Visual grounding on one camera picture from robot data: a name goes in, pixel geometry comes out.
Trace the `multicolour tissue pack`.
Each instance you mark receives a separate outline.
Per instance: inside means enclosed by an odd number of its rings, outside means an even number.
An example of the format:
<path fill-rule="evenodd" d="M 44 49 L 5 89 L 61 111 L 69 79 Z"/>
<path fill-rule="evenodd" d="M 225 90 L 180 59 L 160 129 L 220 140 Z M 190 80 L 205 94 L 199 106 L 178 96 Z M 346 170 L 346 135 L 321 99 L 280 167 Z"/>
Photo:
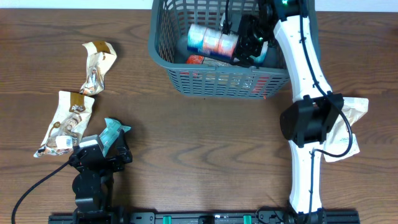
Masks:
<path fill-rule="evenodd" d="M 268 42 L 250 39 L 250 25 L 240 24 L 237 31 L 220 30 L 193 24 L 187 34 L 187 50 L 241 67 L 260 66 L 266 58 Z"/>

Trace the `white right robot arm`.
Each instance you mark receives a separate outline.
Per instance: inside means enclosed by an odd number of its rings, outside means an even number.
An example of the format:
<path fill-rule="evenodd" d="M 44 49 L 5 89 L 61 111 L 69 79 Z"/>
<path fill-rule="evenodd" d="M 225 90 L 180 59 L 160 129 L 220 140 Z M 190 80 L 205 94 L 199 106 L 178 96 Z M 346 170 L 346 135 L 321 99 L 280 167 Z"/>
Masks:
<path fill-rule="evenodd" d="M 320 159 L 327 134 L 343 118 L 344 99 L 334 94 L 313 46 L 311 10 L 306 1 L 258 1 L 258 16 L 243 16 L 232 58 L 254 65 L 265 43 L 279 45 L 292 85 L 292 105 L 280 128 L 292 153 L 290 212 L 284 223 L 326 223 L 320 199 Z"/>

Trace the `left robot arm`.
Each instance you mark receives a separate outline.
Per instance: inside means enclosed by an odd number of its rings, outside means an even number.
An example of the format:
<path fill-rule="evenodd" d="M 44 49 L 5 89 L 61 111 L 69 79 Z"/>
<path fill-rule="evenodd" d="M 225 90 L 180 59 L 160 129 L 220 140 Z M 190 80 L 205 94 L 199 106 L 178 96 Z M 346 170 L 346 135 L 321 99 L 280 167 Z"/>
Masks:
<path fill-rule="evenodd" d="M 129 223 L 129 215 L 122 207 L 113 207 L 113 174 L 132 162 L 132 154 L 120 130 L 115 140 L 116 154 L 103 155 L 103 144 L 98 135 L 85 137 L 75 146 L 70 165 L 79 174 L 72 183 L 77 209 L 73 223 Z"/>

